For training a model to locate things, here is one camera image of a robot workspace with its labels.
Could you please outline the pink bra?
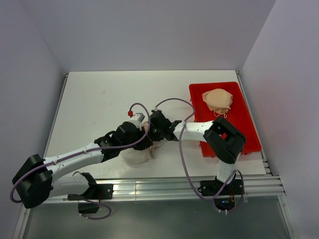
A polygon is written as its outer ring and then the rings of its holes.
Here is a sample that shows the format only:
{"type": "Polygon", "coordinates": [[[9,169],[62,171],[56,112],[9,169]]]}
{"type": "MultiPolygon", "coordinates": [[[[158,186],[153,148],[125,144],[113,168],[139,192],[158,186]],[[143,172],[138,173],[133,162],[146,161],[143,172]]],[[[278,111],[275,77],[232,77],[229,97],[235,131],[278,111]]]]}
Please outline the pink bra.
{"type": "MultiPolygon", "coordinates": [[[[142,124],[143,129],[147,136],[149,136],[149,123],[146,121],[142,124]]],[[[148,148],[147,159],[152,159],[155,156],[155,145],[153,144],[148,148]]]]}

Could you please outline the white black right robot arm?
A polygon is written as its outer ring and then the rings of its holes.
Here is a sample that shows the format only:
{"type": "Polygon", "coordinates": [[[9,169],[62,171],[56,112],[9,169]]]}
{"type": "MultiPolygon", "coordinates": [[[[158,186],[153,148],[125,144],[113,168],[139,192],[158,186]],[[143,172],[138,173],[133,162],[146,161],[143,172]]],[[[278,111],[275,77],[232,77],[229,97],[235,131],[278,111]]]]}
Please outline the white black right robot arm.
{"type": "Polygon", "coordinates": [[[207,122],[171,122],[162,111],[152,110],[150,116],[149,138],[152,141],[177,141],[184,170],[187,171],[182,141],[206,142],[219,159],[219,170],[216,176],[216,190],[227,194],[233,188],[232,179],[236,174],[235,163],[240,156],[246,137],[227,119],[218,117],[207,122]]]}

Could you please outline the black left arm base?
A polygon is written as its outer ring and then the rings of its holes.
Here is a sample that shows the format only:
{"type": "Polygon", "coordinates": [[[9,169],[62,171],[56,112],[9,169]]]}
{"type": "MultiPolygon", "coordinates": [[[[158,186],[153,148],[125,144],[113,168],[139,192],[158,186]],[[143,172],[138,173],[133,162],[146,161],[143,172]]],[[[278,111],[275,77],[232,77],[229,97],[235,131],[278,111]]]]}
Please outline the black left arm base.
{"type": "Polygon", "coordinates": [[[96,184],[90,186],[83,194],[69,194],[68,201],[78,201],[78,212],[80,214],[95,214],[99,209],[107,208],[102,206],[103,200],[110,200],[113,197],[113,184],[96,184]]]}

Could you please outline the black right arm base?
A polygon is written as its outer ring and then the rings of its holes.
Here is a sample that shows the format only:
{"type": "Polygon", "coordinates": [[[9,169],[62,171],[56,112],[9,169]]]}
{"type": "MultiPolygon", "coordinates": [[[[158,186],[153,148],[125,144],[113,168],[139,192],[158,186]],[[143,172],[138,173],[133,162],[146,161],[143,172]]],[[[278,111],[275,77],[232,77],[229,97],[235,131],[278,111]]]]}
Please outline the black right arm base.
{"type": "MultiPolygon", "coordinates": [[[[214,196],[222,185],[223,183],[217,179],[202,180],[197,191],[204,197],[214,196]]],[[[242,180],[234,178],[218,194],[218,196],[224,196],[224,198],[216,198],[213,202],[219,213],[227,214],[242,202],[244,194],[245,190],[242,180]]]]}

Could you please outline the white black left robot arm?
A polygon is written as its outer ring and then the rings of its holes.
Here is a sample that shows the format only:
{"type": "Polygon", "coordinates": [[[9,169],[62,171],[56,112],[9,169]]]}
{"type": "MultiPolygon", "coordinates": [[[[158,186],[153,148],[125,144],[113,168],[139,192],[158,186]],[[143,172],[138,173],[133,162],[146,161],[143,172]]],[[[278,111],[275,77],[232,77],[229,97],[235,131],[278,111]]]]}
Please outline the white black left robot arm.
{"type": "Polygon", "coordinates": [[[37,207],[51,196],[56,189],[53,183],[63,176],[116,158],[123,150],[144,150],[152,146],[148,132],[148,127],[126,121],[115,131],[73,152],[47,158],[32,155],[13,177],[10,199],[14,203],[22,203],[27,209],[37,207]]]}

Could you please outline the beige bra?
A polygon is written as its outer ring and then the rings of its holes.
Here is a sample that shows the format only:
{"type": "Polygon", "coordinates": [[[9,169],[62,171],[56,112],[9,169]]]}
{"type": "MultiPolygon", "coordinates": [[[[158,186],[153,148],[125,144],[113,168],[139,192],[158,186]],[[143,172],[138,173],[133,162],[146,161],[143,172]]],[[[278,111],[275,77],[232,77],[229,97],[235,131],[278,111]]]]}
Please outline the beige bra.
{"type": "Polygon", "coordinates": [[[227,118],[233,103],[233,95],[224,89],[214,89],[202,94],[202,99],[215,117],[227,118]]]}

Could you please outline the red plastic tray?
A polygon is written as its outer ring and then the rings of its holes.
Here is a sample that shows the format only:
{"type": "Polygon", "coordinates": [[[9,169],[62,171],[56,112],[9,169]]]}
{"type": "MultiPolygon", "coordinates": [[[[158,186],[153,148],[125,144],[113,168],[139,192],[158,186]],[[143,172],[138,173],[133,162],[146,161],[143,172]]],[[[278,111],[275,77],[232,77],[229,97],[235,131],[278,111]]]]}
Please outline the red plastic tray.
{"type": "Polygon", "coordinates": [[[202,94],[214,89],[224,89],[233,95],[233,103],[230,106],[230,110],[226,113],[226,119],[247,138],[242,153],[247,154],[261,151],[262,147],[259,138],[237,82],[190,84],[190,99],[195,108],[194,121],[206,122],[216,119],[214,113],[202,99],[202,94]]]}

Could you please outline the aluminium mounting rail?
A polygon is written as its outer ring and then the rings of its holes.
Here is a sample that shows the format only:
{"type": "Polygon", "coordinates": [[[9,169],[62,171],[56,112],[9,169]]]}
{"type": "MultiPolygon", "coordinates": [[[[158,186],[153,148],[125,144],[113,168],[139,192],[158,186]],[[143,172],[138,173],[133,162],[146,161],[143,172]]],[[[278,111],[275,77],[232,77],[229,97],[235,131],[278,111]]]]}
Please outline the aluminium mounting rail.
{"type": "MultiPolygon", "coordinates": [[[[247,196],[279,196],[285,193],[279,176],[271,175],[268,163],[262,159],[236,163],[244,176],[247,196]]],[[[195,199],[179,159],[165,164],[151,160],[129,167],[121,159],[113,159],[82,169],[96,178],[99,184],[113,185],[113,201],[154,201],[195,199]]]]}

